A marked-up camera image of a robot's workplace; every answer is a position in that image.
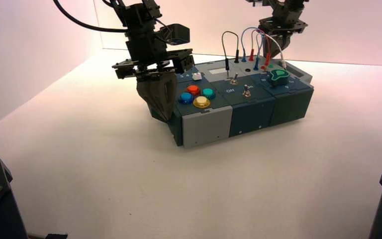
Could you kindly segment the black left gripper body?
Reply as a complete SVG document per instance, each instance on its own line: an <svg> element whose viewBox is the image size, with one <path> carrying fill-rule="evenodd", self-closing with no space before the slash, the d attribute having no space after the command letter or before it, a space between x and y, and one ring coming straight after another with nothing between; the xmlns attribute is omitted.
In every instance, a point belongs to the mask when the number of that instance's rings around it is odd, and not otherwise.
<svg viewBox="0 0 382 239"><path fill-rule="evenodd" d="M192 49L167 50L167 45L190 42L189 28L160 28L142 34L132 32L126 42L130 58L113 65L119 79L143 74L183 74L194 66Z"/></svg>

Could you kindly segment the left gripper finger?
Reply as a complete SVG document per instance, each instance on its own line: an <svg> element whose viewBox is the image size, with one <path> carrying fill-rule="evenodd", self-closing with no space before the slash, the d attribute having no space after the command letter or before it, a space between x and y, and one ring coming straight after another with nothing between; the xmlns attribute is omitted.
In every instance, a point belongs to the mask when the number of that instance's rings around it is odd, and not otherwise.
<svg viewBox="0 0 382 239"><path fill-rule="evenodd" d="M137 76L137 92L147 103L150 114L159 121L170 120L167 78L163 74L143 74Z"/></svg>
<svg viewBox="0 0 382 239"><path fill-rule="evenodd" d="M173 72L169 72L166 76L165 90L166 90L166 117L171 118L173 107L176 99L177 77Z"/></svg>

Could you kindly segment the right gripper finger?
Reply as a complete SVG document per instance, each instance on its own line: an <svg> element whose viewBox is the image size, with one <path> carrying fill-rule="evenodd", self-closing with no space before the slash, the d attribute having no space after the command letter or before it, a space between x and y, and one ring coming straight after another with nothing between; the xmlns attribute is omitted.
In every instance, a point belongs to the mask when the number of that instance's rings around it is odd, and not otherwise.
<svg viewBox="0 0 382 239"><path fill-rule="evenodd" d="M280 46L281 46L281 53L284 53L284 50L289 46L290 38L291 38L291 35L281 35L279 37Z"/></svg>
<svg viewBox="0 0 382 239"><path fill-rule="evenodd" d="M276 42L276 39L273 37L270 38L270 54L271 55L278 55L280 54L280 45Z"/></svg>

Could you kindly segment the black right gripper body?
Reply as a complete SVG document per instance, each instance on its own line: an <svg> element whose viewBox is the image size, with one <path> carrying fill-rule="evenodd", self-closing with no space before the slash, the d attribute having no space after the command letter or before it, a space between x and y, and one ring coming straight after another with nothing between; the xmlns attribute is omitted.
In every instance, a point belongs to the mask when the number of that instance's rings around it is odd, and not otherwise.
<svg viewBox="0 0 382 239"><path fill-rule="evenodd" d="M277 18L267 17L259 20L258 29L272 38L288 39L294 33L302 33L306 27L308 24L299 19L291 23L283 23Z"/></svg>

